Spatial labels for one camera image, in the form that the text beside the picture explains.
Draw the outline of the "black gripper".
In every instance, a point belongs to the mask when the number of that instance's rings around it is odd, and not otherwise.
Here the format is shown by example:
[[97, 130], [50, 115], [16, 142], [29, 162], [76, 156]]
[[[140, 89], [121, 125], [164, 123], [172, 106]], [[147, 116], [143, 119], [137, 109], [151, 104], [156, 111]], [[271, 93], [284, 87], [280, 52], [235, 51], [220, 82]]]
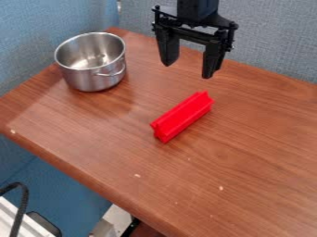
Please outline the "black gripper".
[[[224, 59], [224, 50], [232, 49], [234, 33], [239, 25], [218, 13], [219, 0], [176, 0], [175, 6], [155, 5], [152, 11], [157, 16], [171, 18], [176, 23], [191, 28], [211, 27], [227, 32], [226, 47], [220, 41], [206, 45], [203, 53], [202, 77], [208, 79], [220, 68]], [[179, 36], [176, 32], [160, 25], [155, 26], [157, 52], [160, 62], [169, 67], [179, 58]]]

